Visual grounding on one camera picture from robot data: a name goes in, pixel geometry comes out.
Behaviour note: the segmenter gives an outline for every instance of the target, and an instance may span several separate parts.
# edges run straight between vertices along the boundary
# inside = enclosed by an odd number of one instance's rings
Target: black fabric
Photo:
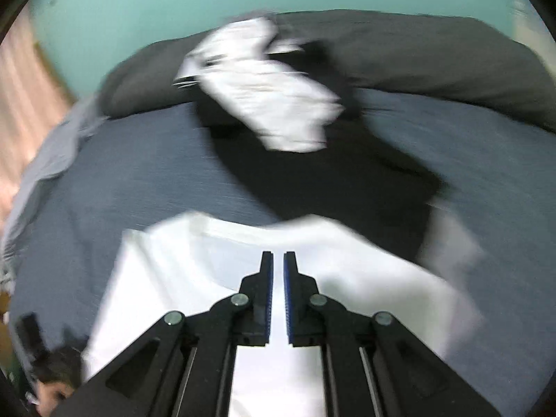
[[[556,87],[539,58],[479,20],[355,10],[277,19],[327,41],[352,86],[463,101],[556,129]],[[117,66],[100,90],[103,112],[121,118],[191,101],[172,82],[207,33],[160,41]]]
[[[381,248],[415,262],[427,229],[427,204],[440,179],[368,131],[346,80],[320,43],[272,55],[331,89],[345,110],[325,127],[327,148],[310,153],[266,150],[254,132],[199,86],[191,92],[216,154],[279,217],[317,214],[340,221]]]

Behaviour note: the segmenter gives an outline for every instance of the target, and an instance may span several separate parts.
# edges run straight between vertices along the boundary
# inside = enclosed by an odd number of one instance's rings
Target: black garment
[[[210,129],[216,154],[279,217],[332,218],[415,261],[429,221],[427,202],[439,190],[440,179],[369,132],[354,92],[321,43],[303,48],[271,57],[306,72],[340,97],[345,110],[325,127],[327,148],[310,153],[266,150],[254,132],[193,86],[197,115]]]

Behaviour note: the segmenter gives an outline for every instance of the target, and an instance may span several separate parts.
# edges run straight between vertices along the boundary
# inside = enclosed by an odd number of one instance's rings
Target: dark gray pillow
[[[479,20],[354,10],[278,20],[329,44],[353,86],[481,105],[556,130],[556,87],[539,58]],[[206,33],[151,44],[118,65],[101,88],[104,113],[121,118],[190,101],[172,82]]]

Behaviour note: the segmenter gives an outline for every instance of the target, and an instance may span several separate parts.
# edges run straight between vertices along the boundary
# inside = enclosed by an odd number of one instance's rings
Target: white shirt
[[[465,297],[442,278],[372,245],[326,218],[309,216],[257,228],[186,213],[124,234],[116,266],[83,354],[87,378],[170,310],[207,311],[258,272],[262,251],[274,253],[270,343],[238,347],[230,415],[325,416],[318,347],[287,344],[283,253],[348,310],[393,313],[439,356],[457,303]]]

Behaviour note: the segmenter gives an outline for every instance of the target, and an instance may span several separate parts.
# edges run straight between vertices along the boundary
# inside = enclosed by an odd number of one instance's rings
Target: black device
[[[269,341],[272,278],[264,252],[239,293],[204,313],[165,314],[53,417],[227,417],[237,347]],[[284,287],[290,344],[321,348],[328,417],[500,416],[391,313],[361,315],[320,294],[293,252]]]

